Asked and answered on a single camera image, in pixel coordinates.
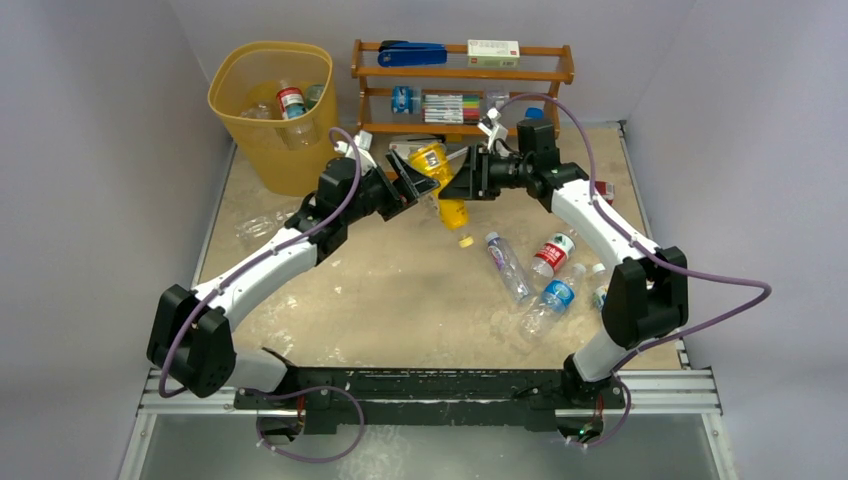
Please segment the yellow label bottle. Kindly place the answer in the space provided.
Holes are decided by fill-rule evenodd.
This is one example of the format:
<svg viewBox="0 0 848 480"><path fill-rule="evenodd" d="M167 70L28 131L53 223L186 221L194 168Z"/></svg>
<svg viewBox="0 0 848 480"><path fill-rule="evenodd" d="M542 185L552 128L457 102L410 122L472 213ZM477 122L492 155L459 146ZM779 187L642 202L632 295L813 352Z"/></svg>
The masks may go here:
<svg viewBox="0 0 848 480"><path fill-rule="evenodd" d="M408 162L418 172L439 183L439 186L429 194L429 197L445 227L449 230L464 228L470 220L465 203L462 200L441 199L439 197L442 189L454 177L445 147L438 142L430 143L412 152L408 156Z"/></svg>

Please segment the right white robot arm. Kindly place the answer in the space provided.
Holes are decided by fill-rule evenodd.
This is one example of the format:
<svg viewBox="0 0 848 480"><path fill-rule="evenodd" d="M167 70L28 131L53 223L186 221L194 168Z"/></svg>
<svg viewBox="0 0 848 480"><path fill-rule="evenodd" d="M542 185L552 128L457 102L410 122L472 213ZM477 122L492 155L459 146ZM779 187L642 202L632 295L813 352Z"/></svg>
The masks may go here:
<svg viewBox="0 0 848 480"><path fill-rule="evenodd" d="M523 189L573 227L612 273L600 331L564 362L561 392L584 407L601 391L624 357L688 320L687 259L677 247L661 248L604 200L594 202L593 182L575 163L562 163L553 123L527 119L517 126L518 150L504 154L473 147L442 199L493 200L504 189Z"/></svg>

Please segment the red label red-cap bottle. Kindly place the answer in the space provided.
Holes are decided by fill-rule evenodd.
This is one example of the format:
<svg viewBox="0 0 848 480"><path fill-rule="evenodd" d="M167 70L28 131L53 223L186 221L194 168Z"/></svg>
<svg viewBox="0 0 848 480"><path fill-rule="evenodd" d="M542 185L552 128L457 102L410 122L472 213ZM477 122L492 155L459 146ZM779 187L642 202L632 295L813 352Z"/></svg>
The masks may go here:
<svg viewBox="0 0 848 480"><path fill-rule="evenodd" d="M298 119L308 113L303 91L288 80L278 82L275 98L283 121ZM278 133L290 150L308 148L318 142L316 127L312 120L287 124L279 129Z"/></svg>

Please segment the green label bottle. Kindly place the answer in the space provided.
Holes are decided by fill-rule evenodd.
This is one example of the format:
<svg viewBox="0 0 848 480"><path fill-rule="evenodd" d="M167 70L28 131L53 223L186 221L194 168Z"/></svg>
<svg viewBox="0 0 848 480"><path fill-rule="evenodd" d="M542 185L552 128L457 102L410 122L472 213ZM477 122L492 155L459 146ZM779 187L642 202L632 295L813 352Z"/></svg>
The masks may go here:
<svg viewBox="0 0 848 480"><path fill-rule="evenodd" d="M319 103L324 93L324 90L324 84L313 84L305 89L304 101L308 110L312 110Z"/></svg>

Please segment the green-cap clear bottle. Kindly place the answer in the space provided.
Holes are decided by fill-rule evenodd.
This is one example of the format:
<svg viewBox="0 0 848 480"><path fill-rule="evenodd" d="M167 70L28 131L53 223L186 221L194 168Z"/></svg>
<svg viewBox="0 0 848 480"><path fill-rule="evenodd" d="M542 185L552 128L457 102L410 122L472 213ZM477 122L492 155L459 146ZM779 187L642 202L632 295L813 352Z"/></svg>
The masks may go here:
<svg viewBox="0 0 848 480"><path fill-rule="evenodd" d="M272 101L254 102L245 108L240 116L254 120L279 120L279 107Z"/></svg>

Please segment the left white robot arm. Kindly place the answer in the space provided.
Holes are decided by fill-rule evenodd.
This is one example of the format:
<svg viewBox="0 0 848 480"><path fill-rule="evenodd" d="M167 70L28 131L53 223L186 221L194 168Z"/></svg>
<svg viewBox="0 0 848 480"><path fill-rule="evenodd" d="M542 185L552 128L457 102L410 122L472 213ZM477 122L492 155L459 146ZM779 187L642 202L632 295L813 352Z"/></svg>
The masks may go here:
<svg viewBox="0 0 848 480"><path fill-rule="evenodd" d="M364 170L358 157L328 162L316 189L284 226L227 272L193 288L173 285L159 299L146 355L159 367L163 398L185 391L205 398L224 386L259 391L272 408L297 399L288 364L270 351L235 349L232 332L285 283L319 265L348 238L349 226L372 214L390 220L438 182L387 155L396 177Z"/></svg>

